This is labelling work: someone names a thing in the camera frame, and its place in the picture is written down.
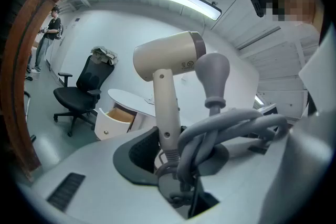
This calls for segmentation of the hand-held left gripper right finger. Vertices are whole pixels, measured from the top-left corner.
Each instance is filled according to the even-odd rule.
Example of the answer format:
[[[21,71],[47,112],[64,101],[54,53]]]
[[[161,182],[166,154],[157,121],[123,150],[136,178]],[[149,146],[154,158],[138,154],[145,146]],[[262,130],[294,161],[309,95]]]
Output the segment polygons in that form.
[[[189,223],[284,223],[312,196],[335,154],[335,112],[300,120],[264,154],[231,158],[202,178],[217,200]]]

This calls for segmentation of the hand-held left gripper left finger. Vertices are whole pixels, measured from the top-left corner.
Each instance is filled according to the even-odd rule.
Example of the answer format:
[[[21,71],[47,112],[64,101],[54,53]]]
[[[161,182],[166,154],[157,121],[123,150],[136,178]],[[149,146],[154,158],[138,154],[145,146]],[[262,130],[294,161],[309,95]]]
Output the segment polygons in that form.
[[[117,148],[148,131],[141,129],[91,143],[43,174],[32,186],[17,186],[47,223],[183,223],[184,218],[156,186],[132,184],[114,167]],[[85,178],[67,209],[60,211],[47,198],[70,173]]]

